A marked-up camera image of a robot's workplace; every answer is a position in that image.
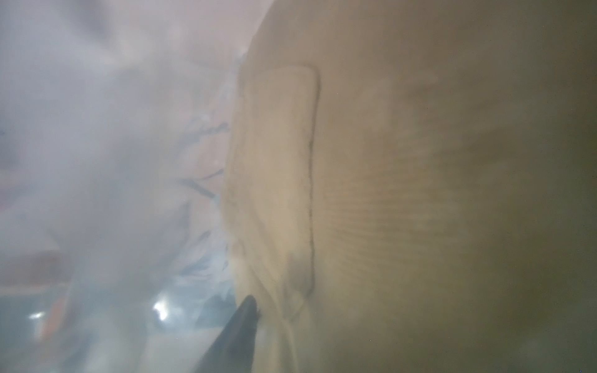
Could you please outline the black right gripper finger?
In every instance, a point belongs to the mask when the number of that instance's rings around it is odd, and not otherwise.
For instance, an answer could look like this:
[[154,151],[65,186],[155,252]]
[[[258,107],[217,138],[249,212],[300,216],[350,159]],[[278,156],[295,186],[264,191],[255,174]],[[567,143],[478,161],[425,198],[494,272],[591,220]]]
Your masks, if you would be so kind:
[[247,295],[193,372],[252,372],[258,321],[257,301]]

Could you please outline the beige corduroy trousers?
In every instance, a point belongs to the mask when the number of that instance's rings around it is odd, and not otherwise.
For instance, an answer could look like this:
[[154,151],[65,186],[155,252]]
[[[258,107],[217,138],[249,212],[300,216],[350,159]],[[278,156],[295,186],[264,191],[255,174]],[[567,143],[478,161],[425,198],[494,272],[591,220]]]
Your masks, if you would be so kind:
[[596,370],[594,1],[276,1],[221,203],[256,372]]

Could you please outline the clear plastic vacuum bag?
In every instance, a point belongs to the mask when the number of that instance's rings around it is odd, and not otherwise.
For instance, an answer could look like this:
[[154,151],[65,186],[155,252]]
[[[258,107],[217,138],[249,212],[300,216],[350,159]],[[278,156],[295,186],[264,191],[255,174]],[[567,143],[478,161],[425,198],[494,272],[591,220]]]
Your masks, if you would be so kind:
[[222,181],[269,7],[2,2],[2,371],[189,372],[228,323]]

